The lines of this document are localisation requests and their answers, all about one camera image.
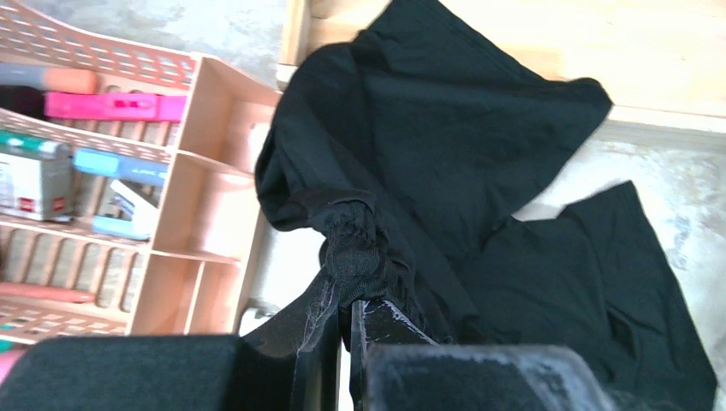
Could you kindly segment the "peach plastic file organizer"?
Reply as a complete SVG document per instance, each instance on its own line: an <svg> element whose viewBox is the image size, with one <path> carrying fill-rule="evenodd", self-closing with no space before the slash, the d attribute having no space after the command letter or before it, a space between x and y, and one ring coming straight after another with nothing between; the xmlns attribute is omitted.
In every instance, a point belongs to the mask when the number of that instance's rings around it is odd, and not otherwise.
<svg viewBox="0 0 726 411"><path fill-rule="evenodd" d="M280 92L204 54L81 31L1 4L1 59L57 69L60 92L186 96L180 122L2 110L1 128L167 164L154 187L78 171L61 221L1 213L1 338L227 334L239 329L264 219L253 166Z"/></svg>

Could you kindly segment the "black garment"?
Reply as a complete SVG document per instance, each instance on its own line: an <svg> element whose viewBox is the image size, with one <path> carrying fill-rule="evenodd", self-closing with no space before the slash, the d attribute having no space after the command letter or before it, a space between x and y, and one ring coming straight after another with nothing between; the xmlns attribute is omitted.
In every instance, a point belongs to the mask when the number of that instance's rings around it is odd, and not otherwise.
<svg viewBox="0 0 726 411"><path fill-rule="evenodd" d="M385 298L440 343L571 348L618 393L710 410L716 375L633 183L515 218L611 106L437 1L394 1L296 70L256 191L276 229L324 236L342 307Z"/></svg>

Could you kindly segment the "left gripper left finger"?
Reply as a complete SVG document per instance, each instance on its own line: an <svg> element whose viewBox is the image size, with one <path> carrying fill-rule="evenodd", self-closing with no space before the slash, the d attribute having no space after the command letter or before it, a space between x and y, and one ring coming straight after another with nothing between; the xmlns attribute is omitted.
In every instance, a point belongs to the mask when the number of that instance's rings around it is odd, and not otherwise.
<svg viewBox="0 0 726 411"><path fill-rule="evenodd" d="M1 384L4 410L305 410L335 403L339 288L317 276L245 336L56 337Z"/></svg>

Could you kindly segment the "white stapler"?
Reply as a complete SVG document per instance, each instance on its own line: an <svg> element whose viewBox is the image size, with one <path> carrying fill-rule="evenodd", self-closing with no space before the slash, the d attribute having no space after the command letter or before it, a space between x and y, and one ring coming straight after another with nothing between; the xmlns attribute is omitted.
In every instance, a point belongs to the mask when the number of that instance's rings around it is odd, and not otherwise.
<svg viewBox="0 0 726 411"><path fill-rule="evenodd" d="M274 317L280 310L279 306L269 302L252 300L241 315L238 334L243 337L254 331Z"/></svg>

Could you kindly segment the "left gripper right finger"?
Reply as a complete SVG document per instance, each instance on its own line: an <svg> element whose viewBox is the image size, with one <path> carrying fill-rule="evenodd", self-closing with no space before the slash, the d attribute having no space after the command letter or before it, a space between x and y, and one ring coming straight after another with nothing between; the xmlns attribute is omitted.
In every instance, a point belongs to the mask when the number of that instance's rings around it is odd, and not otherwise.
<svg viewBox="0 0 726 411"><path fill-rule="evenodd" d="M572 350L442 345L392 303L356 301L350 393L357 410L613 410Z"/></svg>

